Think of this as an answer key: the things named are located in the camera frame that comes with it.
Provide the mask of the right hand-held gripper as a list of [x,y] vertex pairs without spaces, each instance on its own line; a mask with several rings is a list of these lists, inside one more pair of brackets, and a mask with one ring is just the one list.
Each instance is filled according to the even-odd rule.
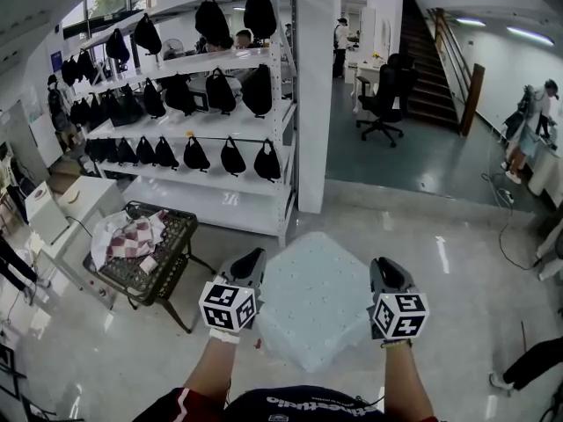
[[[418,338],[428,320],[428,299],[419,292],[413,276],[399,263],[373,258],[369,266],[370,289],[378,296],[369,309],[373,339],[401,340]],[[384,286],[398,293],[382,293]]]

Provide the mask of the light blue floral tablecloth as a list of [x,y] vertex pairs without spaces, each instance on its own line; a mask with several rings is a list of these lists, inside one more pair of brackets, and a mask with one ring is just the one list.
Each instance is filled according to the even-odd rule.
[[267,261],[255,322],[263,344],[308,373],[370,334],[369,268],[323,232]]

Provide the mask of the person's right forearm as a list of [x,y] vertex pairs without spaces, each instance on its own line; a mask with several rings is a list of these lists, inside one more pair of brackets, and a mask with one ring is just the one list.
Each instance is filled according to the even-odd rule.
[[384,350],[385,417],[390,422],[437,422],[409,343],[387,343]]

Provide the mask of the white wristband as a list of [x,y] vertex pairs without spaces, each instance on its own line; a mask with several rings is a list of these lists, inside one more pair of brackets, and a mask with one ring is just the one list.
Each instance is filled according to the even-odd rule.
[[227,331],[220,331],[216,328],[211,328],[209,330],[209,336],[212,338],[219,339],[224,343],[229,343],[233,345],[238,345],[240,341],[240,337],[238,335],[233,335]]

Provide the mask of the white metal shelving rack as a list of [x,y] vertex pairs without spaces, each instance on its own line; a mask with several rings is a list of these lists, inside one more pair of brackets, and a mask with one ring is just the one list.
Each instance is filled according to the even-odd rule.
[[110,122],[91,132],[91,138],[126,139],[137,144],[165,139],[177,154],[190,137],[196,138],[210,162],[201,172],[181,164],[162,166],[103,163],[102,171],[132,174],[126,189],[140,200],[197,215],[203,223],[238,229],[283,240],[296,199],[294,162],[297,131],[297,71],[294,47],[278,25],[267,47],[153,60],[98,83],[77,85],[77,97],[98,96],[124,86],[136,87],[174,75],[197,76],[214,69],[250,71],[267,66],[271,76],[272,108],[255,116],[243,103],[228,115],[196,112],[184,115],[170,109],[159,119],[144,117],[135,124],[115,127]]

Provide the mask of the red checked cloth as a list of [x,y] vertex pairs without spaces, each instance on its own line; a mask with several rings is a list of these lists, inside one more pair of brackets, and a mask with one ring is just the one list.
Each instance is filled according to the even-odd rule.
[[106,254],[109,258],[139,258],[150,255],[164,241],[166,210],[128,219],[113,234]]

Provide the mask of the person's black and red shirt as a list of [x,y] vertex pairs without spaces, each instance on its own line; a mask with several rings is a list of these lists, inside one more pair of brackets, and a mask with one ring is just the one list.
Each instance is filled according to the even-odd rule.
[[220,404],[188,388],[160,397],[133,422],[406,422],[319,386],[251,389]]

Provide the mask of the white square pillar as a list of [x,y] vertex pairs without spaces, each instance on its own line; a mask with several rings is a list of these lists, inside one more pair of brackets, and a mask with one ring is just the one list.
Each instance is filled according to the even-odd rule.
[[298,209],[321,212],[332,99],[334,0],[296,0]]

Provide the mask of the white cabinet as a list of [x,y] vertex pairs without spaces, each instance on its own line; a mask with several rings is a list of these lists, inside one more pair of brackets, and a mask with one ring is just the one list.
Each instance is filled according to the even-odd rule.
[[[67,201],[78,190],[81,192],[78,200],[69,205]],[[69,227],[52,245],[40,239],[43,242],[41,251],[79,289],[92,289],[88,273],[83,268],[83,260],[90,253],[91,236],[96,224],[125,206],[117,182],[82,176],[63,195],[52,194],[66,216]]]

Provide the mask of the brown wooden stair handrail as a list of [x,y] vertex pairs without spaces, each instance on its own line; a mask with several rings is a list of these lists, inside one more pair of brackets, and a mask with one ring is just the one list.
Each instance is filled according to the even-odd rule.
[[445,18],[442,8],[427,10],[429,19],[435,23],[434,41],[436,51],[440,56],[450,62],[458,92],[452,91],[456,97],[460,97],[463,111],[459,122],[459,131],[462,136],[467,136],[472,128],[474,116],[477,112],[479,97],[484,83],[486,69],[474,63],[471,67],[466,61],[462,48]]

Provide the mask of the dark wooden staircase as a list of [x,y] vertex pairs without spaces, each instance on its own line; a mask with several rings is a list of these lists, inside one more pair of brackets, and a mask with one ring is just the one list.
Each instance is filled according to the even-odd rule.
[[411,56],[419,72],[406,101],[409,117],[458,133],[457,111],[442,62],[414,0],[403,0],[399,52]]

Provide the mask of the white box appliance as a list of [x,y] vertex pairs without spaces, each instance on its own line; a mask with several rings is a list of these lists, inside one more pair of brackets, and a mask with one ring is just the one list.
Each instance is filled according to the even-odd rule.
[[59,207],[46,182],[37,186],[25,200],[29,226],[40,239],[52,245],[69,227],[69,222]]

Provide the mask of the white desk fan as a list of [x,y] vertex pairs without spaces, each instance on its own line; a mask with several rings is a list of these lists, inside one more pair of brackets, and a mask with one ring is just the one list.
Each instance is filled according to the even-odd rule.
[[183,44],[178,39],[168,39],[162,44],[162,56],[164,61],[182,57],[184,53]]

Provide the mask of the black metal stand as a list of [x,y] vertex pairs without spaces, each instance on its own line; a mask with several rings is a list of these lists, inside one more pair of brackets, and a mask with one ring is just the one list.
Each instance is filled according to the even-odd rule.
[[26,380],[27,376],[17,370],[14,351],[2,344],[0,344],[0,374],[6,375],[11,384],[11,387],[5,387],[0,380],[0,390],[23,404],[24,413],[27,418],[31,418],[31,422],[54,422],[51,416],[55,416],[55,412],[45,411],[29,399],[22,397],[19,381]]

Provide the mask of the rows of black bags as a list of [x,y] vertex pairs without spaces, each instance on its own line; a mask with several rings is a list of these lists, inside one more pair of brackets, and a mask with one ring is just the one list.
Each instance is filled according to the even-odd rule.
[[183,56],[222,52],[236,47],[237,32],[247,29],[254,48],[267,47],[278,25],[278,0],[179,0],[166,7],[152,7],[110,26],[100,36],[86,41],[62,65],[64,76],[81,71],[81,81],[71,81],[71,119],[86,130],[85,151],[99,167],[117,165],[162,166],[177,170],[181,164],[205,172],[210,167],[199,141],[190,137],[184,151],[177,154],[165,139],[137,144],[126,139],[91,138],[91,132],[105,122],[115,127],[135,124],[144,117],[159,119],[170,109],[184,115],[199,112],[188,89],[190,77],[205,76],[208,105],[228,115],[237,106],[227,76],[242,84],[239,103],[257,117],[271,111],[271,76],[267,66],[250,71],[224,72],[220,69],[197,75],[174,75],[136,87],[124,86],[98,96],[77,97],[77,85],[98,84],[115,73],[127,72],[163,60],[162,44],[178,39]]

